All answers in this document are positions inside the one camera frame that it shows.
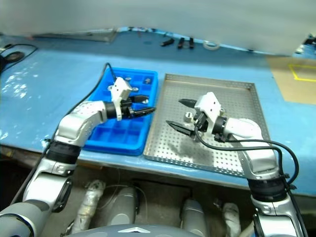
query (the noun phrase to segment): cardboard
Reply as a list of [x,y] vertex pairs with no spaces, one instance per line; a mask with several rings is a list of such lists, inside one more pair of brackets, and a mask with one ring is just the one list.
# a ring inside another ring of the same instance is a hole
[[316,104],[316,60],[267,56],[285,101]]

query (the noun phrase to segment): wire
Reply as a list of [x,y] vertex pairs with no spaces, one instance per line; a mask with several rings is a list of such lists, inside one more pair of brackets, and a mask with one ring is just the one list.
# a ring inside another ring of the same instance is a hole
[[19,62],[23,61],[23,60],[26,59],[27,57],[31,56],[36,50],[39,49],[37,46],[32,45],[32,44],[28,44],[28,43],[17,43],[17,44],[12,44],[12,45],[6,47],[5,50],[3,50],[3,51],[1,52],[1,54],[2,54],[3,52],[7,51],[8,49],[14,48],[14,47],[16,47],[16,46],[30,46],[30,47],[33,47],[33,51],[32,51],[31,53],[27,54],[26,56],[24,56],[23,58],[21,58],[19,61],[14,62],[14,63],[12,63],[11,65],[9,65],[8,67],[4,68],[4,69],[2,70],[2,72],[8,70],[9,68],[12,68],[14,65],[18,64]]
[[296,211],[296,217],[300,223],[300,226],[301,226],[301,230],[303,232],[303,235],[304,237],[308,237],[308,233],[307,233],[307,230],[306,230],[306,227],[305,227],[305,224],[304,224],[304,221],[303,221],[303,217],[302,217],[302,214],[301,214],[301,211],[300,211],[300,208],[298,207],[298,204],[295,200],[295,197],[293,195],[293,193],[291,192],[291,190],[288,188],[287,189],[287,193],[289,194],[290,198],[291,198],[291,201],[292,201],[292,204],[294,206],[294,209]]
[[[133,186],[133,185],[113,184],[113,185],[106,186],[105,189],[106,189],[106,188],[113,188],[113,187],[124,187],[124,188],[132,187],[132,188],[138,189],[138,190],[142,193],[142,195],[144,196],[144,201],[145,201],[145,215],[146,215],[146,220],[148,219],[148,202],[147,202],[147,197],[146,197],[145,192],[144,192],[141,188],[139,188],[139,187],[137,187],[137,186]],[[103,205],[103,206],[101,206],[101,207],[98,208],[98,209],[101,210],[101,209],[104,208],[105,206],[106,206],[106,205]]]
[[203,139],[201,138],[200,134],[198,133],[198,126],[195,126],[194,128],[195,133],[196,133],[196,137],[197,139],[206,147],[214,149],[214,150],[219,150],[219,151],[226,151],[226,152],[242,152],[242,151],[254,151],[254,150],[275,150],[278,153],[278,163],[279,163],[279,169],[280,171],[283,173],[283,169],[282,169],[282,151],[280,148],[278,147],[271,147],[271,146],[265,146],[265,147],[215,147],[212,146],[208,143],[206,143],[205,141],[203,141]]
[[[117,184],[117,185],[119,185],[119,183],[120,183],[120,170],[119,170],[119,168],[117,168],[117,170],[118,170],[118,184]],[[115,190],[114,190],[112,196],[110,197],[110,199],[109,199],[103,206],[99,207],[98,210],[101,210],[102,208],[106,207],[106,206],[112,201],[112,199],[114,198],[114,196],[115,196],[115,194],[116,194],[118,188],[119,188],[119,187],[117,186],[117,187],[115,188]]]
[[[98,79],[98,82],[97,82],[96,85],[93,87],[93,89],[90,90],[90,92],[89,92],[86,96],[84,96],[78,103],[76,103],[74,106],[72,106],[72,108],[71,108],[70,110],[68,110],[68,111],[65,113],[64,116],[70,114],[72,110],[74,110],[79,104],[81,104],[84,100],[86,100],[86,99],[95,91],[95,89],[99,86],[99,84],[100,84],[100,82],[101,82],[101,80],[102,80],[102,78],[103,78],[103,76],[104,76],[104,74],[105,74],[105,71],[106,71],[106,69],[107,69],[108,66],[110,67],[110,69],[112,68],[111,65],[110,65],[110,63],[106,63],[106,64],[104,65],[104,67],[103,67],[103,70],[102,70],[102,73],[101,73],[101,75],[100,75],[100,77],[99,77],[99,79]],[[16,203],[16,201],[17,201],[18,199],[21,199],[21,196],[22,196],[22,194],[23,194],[23,192],[24,192],[24,190],[25,190],[27,184],[29,183],[29,181],[31,180],[31,178],[33,177],[33,175],[35,174],[35,171],[36,171],[38,165],[40,164],[41,159],[43,159],[43,157],[46,155],[46,153],[47,153],[47,151],[48,151],[48,149],[49,149],[49,147],[50,147],[52,141],[54,140],[54,137],[55,137],[55,134],[56,134],[57,130],[58,130],[58,125],[56,126],[56,129],[55,129],[55,131],[53,132],[53,135],[52,135],[50,141],[48,142],[46,148],[44,149],[43,153],[41,154],[40,158],[39,158],[38,161],[36,162],[35,166],[34,166],[33,169],[31,170],[31,172],[29,173],[29,175],[26,177],[25,181],[23,182],[22,186],[20,187],[20,189],[18,190],[18,192],[17,192],[16,195],[14,196],[14,198],[13,198],[13,200],[12,200],[12,202],[11,202],[10,205]]]
[[291,183],[294,182],[294,180],[295,180],[295,179],[297,178],[297,176],[298,176],[298,173],[299,173],[299,163],[298,163],[297,157],[296,157],[296,155],[294,154],[294,152],[293,152],[289,147],[287,147],[286,145],[284,145],[284,144],[282,144],[282,143],[275,142],[275,141],[271,141],[271,140],[260,140],[260,139],[227,140],[227,142],[265,142],[265,143],[271,143],[271,144],[280,146],[280,147],[284,148],[285,150],[287,150],[287,152],[290,153],[290,155],[291,155],[292,158],[293,158],[294,166],[295,166],[294,174],[293,174],[293,176],[287,181],[287,183],[290,185]]
[[110,71],[111,71],[113,80],[116,81],[116,80],[117,80],[117,77],[115,76],[115,73],[114,73],[114,71],[113,71],[113,69],[112,69],[112,66],[111,66],[109,63],[106,63],[106,64],[108,64],[108,66],[109,66],[109,68],[110,68]]

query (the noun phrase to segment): small metal nut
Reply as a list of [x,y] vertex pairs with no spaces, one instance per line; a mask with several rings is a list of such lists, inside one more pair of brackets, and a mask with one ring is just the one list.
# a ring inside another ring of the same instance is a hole
[[151,80],[150,78],[146,78],[146,79],[145,79],[145,84],[150,84],[151,81],[152,81],[152,80]]
[[219,115],[222,116],[225,112],[225,109],[221,107],[221,109],[219,110]]
[[192,122],[193,121],[193,114],[191,112],[186,112],[183,117],[184,122]]

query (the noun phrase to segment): blue plastic tray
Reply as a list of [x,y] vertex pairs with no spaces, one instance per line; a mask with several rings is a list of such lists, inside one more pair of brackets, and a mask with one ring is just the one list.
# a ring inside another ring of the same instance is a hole
[[[142,71],[134,69],[113,68],[117,77],[131,78],[129,81],[132,87],[137,87],[137,92],[133,95],[148,95],[148,104],[135,103],[132,108],[135,110],[155,106],[156,92],[158,87],[157,72]],[[90,96],[89,100],[111,101],[109,85],[113,85],[113,77],[109,69],[106,70],[99,86]],[[142,154],[149,127],[152,121],[152,114],[144,117],[123,119],[109,119],[106,123],[100,124],[93,130],[91,136],[85,143],[83,149],[95,152],[106,152],[138,156]]]

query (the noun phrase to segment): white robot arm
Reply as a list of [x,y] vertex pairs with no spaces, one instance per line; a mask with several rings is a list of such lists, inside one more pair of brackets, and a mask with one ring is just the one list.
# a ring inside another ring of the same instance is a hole
[[117,78],[111,90],[111,102],[84,101],[62,118],[47,154],[24,191],[22,202],[0,212],[0,237],[38,237],[51,212],[64,209],[81,148],[97,125],[107,119],[139,117],[155,110],[152,107],[133,110],[132,103],[148,97],[128,97],[130,92],[130,85]]
[[[256,235],[306,237],[304,223],[298,218],[299,209],[290,195],[283,171],[280,171],[282,168],[278,166],[273,152],[279,149],[263,141],[259,125],[246,118],[222,117],[221,105],[213,92],[199,97],[197,101],[182,99],[179,102],[196,110],[195,130],[191,131],[177,122],[167,121],[172,128],[196,137],[211,149],[243,152],[243,157],[239,157],[239,160],[256,210]],[[219,142],[233,142],[234,147],[209,145],[202,140],[200,132],[214,134],[215,140]]]

